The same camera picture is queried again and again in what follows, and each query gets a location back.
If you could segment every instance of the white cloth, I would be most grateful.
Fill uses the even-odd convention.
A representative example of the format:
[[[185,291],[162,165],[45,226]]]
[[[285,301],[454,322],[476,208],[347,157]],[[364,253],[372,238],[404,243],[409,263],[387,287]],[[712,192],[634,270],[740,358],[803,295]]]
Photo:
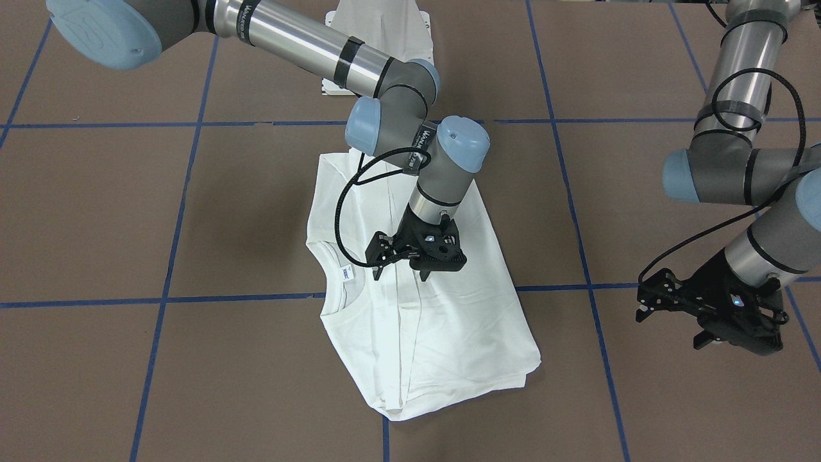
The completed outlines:
[[[358,155],[319,158],[307,245],[328,281],[320,318],[369,406],[405,420],[492,390],[525,385],[541,362],[475,183],[456,212],[467,264],[426,282],[407,261],[352,265],[339,252],[333,216]],[[366,175],[395,167],[381,163]],[[416,178],[396,175],[353,187],[342,209],[342,243],[363,261],[376,231],[396,232]]]

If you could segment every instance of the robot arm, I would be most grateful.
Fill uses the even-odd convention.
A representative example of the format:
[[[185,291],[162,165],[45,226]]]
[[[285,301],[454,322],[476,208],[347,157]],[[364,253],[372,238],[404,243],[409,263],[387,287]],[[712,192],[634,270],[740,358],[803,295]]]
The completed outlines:
[[[468,118],[450,116],[438,126],[427,121],[439,91],[438,73],[429,62],[401,62],[273,0],[47,0],[47,5],[63,36],[107,67],[141,66],[188,35],[208,31],[237,37],[360,95],[346,125],[348,144],[371,156],[414,148],[384,160],[419,179],[397,233],[377,232],[367,262],[351,260],[373,267],[378,278],[385,265],[409,258],[422,280],[432,270],[458,271],[466,263],[452,217],[490,141]]]
[[[640,280],[636,320],[657,310],[688,312],[704,329],[694,338],[696,349],[728,341],[762,355],[781,350],[779,326],[787,314],[780,289],[821,263],[821,148],[804,148],[803,129],[798,149],[753,148],[778,50],[800,8],[800,0],[730,1],[690,148],[664,165],[664,190],[672,198],[772,205],[688,280],[666,268]]]

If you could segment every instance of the shirt label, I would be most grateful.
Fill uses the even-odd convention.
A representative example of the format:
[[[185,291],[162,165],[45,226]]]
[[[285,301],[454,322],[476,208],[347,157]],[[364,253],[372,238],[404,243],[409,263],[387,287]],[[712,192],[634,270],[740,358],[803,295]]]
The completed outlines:
[[[349,280],[354,280],[356,278],[356,276],[354,275],[354,269],[351,267],[351,265],[345,265],[339,270],[342,272],[343,281],[347,282]]]

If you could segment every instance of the blue tape line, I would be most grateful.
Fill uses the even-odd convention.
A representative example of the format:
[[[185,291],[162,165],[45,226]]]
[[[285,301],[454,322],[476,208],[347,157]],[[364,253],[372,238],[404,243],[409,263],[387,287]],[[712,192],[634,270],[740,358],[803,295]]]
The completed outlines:
[[[695,118],[559,118],[556,123],[667,123],[695,122]]]
[[[516,287],[517,292],[555,292],[562,290],[587,290],[587,284],[521,285]]]
[[[804,317],[801,315],[801,310],[798,309],[796,298],[792,295],[792,290],[790,290],[789,286],[785,287],[784,291],[787,292],[787,297],[790,299],[790,304],[792,305],[792,311],[796,313],[798,324],[801,326],[801,331],[804,332],[804,338],[807,340],[807,346],[810,347],[810,353],[812,353],[813,359],[815,359],[815,366],[818,368],[819,372],[821,372],[821,358],[819,358],[819,352],[815,348],[815,343],[813,342],[810,331],[807,329],[807,325],[804,322]]]
[[[549,118],[495,118],[496,123],[551,123]]]
[[[533,11],[530,7],[530,0],[525,0],[525,5],[527,6],[527,16],[528,20],[530,21],[530,33],[533,36],[533,45],[536,52],[536,59],[539,61],[539,72],[541,73],[542,85],[544,87],[544,98],[545,102],[548,105],[548,113],[550,114],[550,118],[551,120],[553,120],[550,125],[553,129],[553,139],[556,142],[556,152],[558,154],[559,166],[562,169],[562,180],[564,181],[565,189],[567,192],[567,204],[570,207],[571,218],[573,219],[573,226],[576,229],[576,241],[579,246],[579,257],[581,259],[581,267],[585,273],[585,282],[588,287],[590,309],[593,313],[593,320],[596,325],[596,334],[599,338],[599,349],[602,354],[604,374],[608,380],[608,389],[610,390],[610,400],[612,401],[613,413],[616,417],[616,426],[618,428],[619,440],[621,441],[621,452],[624,456],[625,462],[630,462],[630,451],[627,448],[627,438],[624,432],[624,424],[621,420],[621,411],[619,410],[618,397],[616,395],[616,386],[613,382],[612,373],[610,371],[610,359],[608,357],[608,349],[607,345],[604,342],[604,333],[602,332],[601,321],[599,320],[599,309],[596,306],[596,298],[593,292],[593,285],[590,280],[590,272],[587,266],[587,258],[585,256],[585,246],[581,239],[581,228],[579,226],[578,217],[576,216],[576,207],[573,203],[573,194],[571,192],[570,179],[567,176],[567,168],[564,161],[564,154],[562,153],[562,142],[559,139],[558,127],[555,121],[556,117],[553,112],[553,103],[550,98],[550,87],[548,86],[547,72],[544,71],[542,53],[541,48],[539,47],[539,38],[536,35],[536,26],[533,20]]]
[[[177,245],[180,242],[180,232],[182,230],[182,219],[186,211],[186,194],[188,192],[188,184],[191,180],[191,170],[194,167],[194,160],[196,158],[197,146],[200,143],[200,131],[202,130],[203,116],[205,114],[205,104],[208,101],[208,92],[211,85],[211,75],[213,73],[213,64],[217,58],[217,48],[219,45],[219,37],[213,38],[213,46],[211,48],[211,60],[208,65],[208,72],[205,75],[205,85],[203,88],[202,100],[200,101],[200,115],[197,117],[197,128],[194,131],[194,140],[191,143],[191,153],[188,158],[188,168],[186,170],[186,180],[182,187],[182,198],[180,199],[180,210],[177,213],[177,226],[174,229],[174,239],[171,244],[171,252],[168,257],[168,272],[165,276],[165,285],[163,286],[163,299],[168,297],[168,292],[171,289],[171,278],[174,272],[174,260],[177,257]],[[134,430],[134,441],[131,444],[131,462],[136,462],[137,451],[140,448],[140,438],[143,432],[143,422],[145,420],[145,409],[148,406],[149,392],[151,390],[151,380],[154,376],[154,364],[157,360],[157,350],[159,347],[159,338],[163,332],[163,319],[165,318],[165,308],[167,303],[163,302],[159,306],[157,313],[157,325],[154,327],[154,340],[151,343],[151,354],[149,356],[148,371],[145,374],[145,384],[143,385],[143,395],[140,400],[140,411],[137,415],[137,424]]]
[[[273,121],[271,125],[274,126],[303,126],[303,125],[345,125],[345,120],[282,120]]]
[[[821,276],[806,276],[795,282],[815,284],[821,282]],[[557,285],[519,285],[517,292],[563,292],[572,290],[606,290],[637,289],[635,282],[591,284],[557,284]],[[218,302],[251,302],[264,300],[299,300],[303,298],[325,298],[325,292],[301,293],[253,293],[244,295],[200,295],[189,297],[166,298],[101,298],[96,300],[43,300],[35,302],[0,302],[4,308],[46,308],[46,307],[92,307],[109,305],[154,305],[158,303],[218,303]]]
[[[17,92],[17,99],[14,100],[14,106],[11,107],[11,113],[8,114],[6,126],[2,129],[2,135],[0,135],[0,148],[2,148],[3,143],[6,142],[8,131],[11,129],[11,123],[14,122],[14,116],[17,115],[17,109],[20,108],[20,102],[23,100],[25,89],[29,86],[31,75],[34,73],[34,68],[37,66],[38,60],[40,60],[40,54],[43,52],[43,47],[46,44],[48,32],[51,30],[51,24],[51,20],[48,20],[48,23],[46,23],[46,30],[43,32],[43,37],[40,39],[40,44],[37,46],[37,51],[34,52],[34,58],[31,59],[29,71],[25,74],[25,78],[23,79],[23,85],[20,86],[20,91]]]
[[[821,122],[821,117],[807,117],[806,122]],[[768,118],[767,122],[798,122],[796,117],[773,117]]]
[[[264,293],[259,295],[215,295],[203,297],[169,297],[168,303],[249,302],[257,300],[298,300],[301,298],[325,298],[324,292],[313,293]]]
[[[100,307],[112,305],[156,305],[161,298],[109,298],[101,300],[53,300],[45,302],[0,302],[0,309],[48,307]]]
[[[40,128],[142,128],[142,127],[196,127],[197,122],[101,122],[101,123],[16,123],[15,129]]]
[[[391,460],[391,427],[387,417],[382,416],[382,461]]]
[[[696,75],[699,76],[699,81],[701,82],[701,88],[704,89],[704,93],[707,93],[707,82],[704,81],[704,76],[701,74],[701,69],[699,68],[699,64],[695,61],[695,55],[693,54],[693,50],[690,48],[690,41],[687,40],[687,35],[684,33],[684,28],[681,27],[681,22],[678,20],[678,15],[676,14],[676,8],[672,7],[672,3],[668,3],[667,7],[670,8],[670,13],[672,14],[672,19],[676,22],[676,27],[678,27],[678,33],[681,35],[681,39],[684,40],[684,46],[687,48],[687,54],[690,55],[690,62],[693,63],[693,68],[695,68]]]

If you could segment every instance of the coiled black cable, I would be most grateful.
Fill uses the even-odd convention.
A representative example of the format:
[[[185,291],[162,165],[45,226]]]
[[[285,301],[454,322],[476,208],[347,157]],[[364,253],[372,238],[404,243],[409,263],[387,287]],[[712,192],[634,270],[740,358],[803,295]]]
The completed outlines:
[[[798,113],[798,132],[799,132],[799,134],[798,134],[798,151],[796,152],[795,158],[792,160],[792,167],[795,168],[795,167],[798,166],[798,164],[800,164],[801,157],[804,155],[804,148],[805,148],[806,142],[807,142],[807,121],[806,121],[806,117],[804,115],[804,106],[801,104],[801,98],[798,95],[798,91],[782,75],[778,74],[777,72],[770,71],[769,69],[764,69],[762,67],[749,67],[747,69],[742,69],[742,70],[732,74],[728,78],[724,79],[720,84],[718,84],[718,86],[716,87],[715,92],[713,93],[713,98],[712,98],[711,103],[710,103],[710,106],[713,110],[713,115],[715,116],[716,120],[718,120],[718,122],[721,123],[725,128],[727,128],[729,130],[736,131],[736,132],[749,132],[751,130],[756,130],[758,128],[761,128],[761,122],[757,122],[757,121],[751,127],[733,127],[726,120],[724,120],[724,118],[721,116],[721,114],[718,113],[718,94],[721,93],[721,90],[723,90],[725,86],[727,86],[730,82],[732,82],[738,76],[743,76],[745,74],[750,74],[750,73],[766,74],[766,75],[771,76],[772,78],[776,79],[777,81],[781,82],[781,84],[784,85],[787,88],[787,90],[790,92],[790,96],[792,96],[792,99],[796,104],[796,112]],[[771,91],[772,91],[772,86],[770,86],[770,89],[769,89],[769,92],[768,92],[768,102],[767,102],[767,108],[765,109],[765,112],[767,111],[767,109],[769,109],[769,93]],[[639,286],[641,286],[644,283],[644,277],[647,275],[647,273],[654,266],[656,266],[661,260],[663,260],[664,258],[669,256],[670,254],[672,254],[675,251],[681,249],[682,247],[684,247],[687,244],[690,244],[690,243],[692,243],[692,242],[694,242],[698,239],[703,238],[704,236],[706,236],[708,234],[711,234],[715,231],[718,231],[721,228],[725,228],[725,227],[727,227],[727,226],[729,226],[729,225],[731,225],[731,224],[733,224],[737,221],[745,219],[749,216],[755,215],[755,214],[759,213],[761,210],[769,207],[773,202],[775,202],[779,197],[781,197],[781,195],[784,192],[784,189],[787,188],[787,184],[789,184],[789,182],[792,181],[792,179],[788,179],[782,185],[779,185],[779,187],[776,189],[776,191],[766,201],[764,201],[764,203],[762,203],[761,205],[756,206],[754,209],[748,210],[748,211],[746,211],[745,213],[743,213],[741,215],[735,216],[735,217],[730,218],[726,221],[723,221],[722,223],[716,224],[712,228],[705,229],[704,231],[702,231],[700,233],[697,233],[697,234],[685,239],[684,241],[681,241],[680,243],[676,244],[675,246],[670,247],[665,252],[663,252],[661,255],[654,258],[653,261],[651,261],[649,263],[649,265],[647,265],[639,273]]]
[[[710,0],[704,0],[704,5],[707,6],[707,9],[710,10],[710,14],[713,15],[714,18],[716,18],[716,21],[718,21],[718,24],[720,24],[721,27],[727,27],[727,23],[724,22],[724,20],[713,9],[713,3],[710,2]]]
[[[428,166],[428,164],[430,164],[430,154],[428,154],[428,151],[420,149],[420,148],[416,148],[416,147],[411,147],[411,146],[404,147],[404,148],[398,148],[398,149],[395,149],[395,150],[390,150],[390,151],[388,151],[384,154],[380,154],[380,155],[374,157],[374,159],[371,160],[370,162],[368,162],[364,167],[362,167],[362,161],[365,159],[365,155],[363,154],[360,157],[360,167],[356,170],[356,173],[354,173],[354,176],[352,176],[351,179],[348,180],[348,183],[345,185],[345,187],[342,189],[342,193],[340,193],[340,195],[339,195],[339,200],[337,201],[337,210],[336,210],[336,213],[333,216],[333,234],[334,234],[334,237],[337,239],[337,246],[339,247],[339,252],[341,252],[342,255],[345,256],[345,258],[348,259],[348,261],[350,261],[351,263],[353,263],[356,266],[361,266],[363,268],[375,268],[377,266],[390,265],[391,263],[396,263],[397,261],[399,261],[403,258],[407,258],[411,254],[411,251],[400,252],[400,253],[397,253],[396,255],[393,255],[393,256],[390,256],[390,257],[386,258],[385,260],[377,261],[375,263],[367,263],[367,262],[364,262],[364,261],[359,261],[359,260],[356,260],[345,249],[345,246],[342,245],[342,236],[341,236],[340,231],[339,231],[339,218],[342,215],[342,204],[345,202],[345,196],[347,196],[348,192],[351,190],[352,187],[361,186],[363,184],[368,184],[369,182],[374,182],[374,181],[382,179],[382,178],[387,178],[387,177],[391,177],[393,175],[398,175],[399,173],[402,173],[402,170],[398,169],[398,170],[393,170],[392,172],[381,173],[379,175],[376,175],[375,177],[368,178],[368,179],[360,182],[359,179],[362,177],[362,175],[364,175],[368,170],[370,170],[371,167],[376,165],[380,160],[385,160],[389,157],[393,157],[394,155],[409,154],[409,153],[417,153],[417,154],[421,154],[421,155],[424,156],[424,158],[422,159],[422,163],[420,164],[420,170],[424,169],[425,167]]]

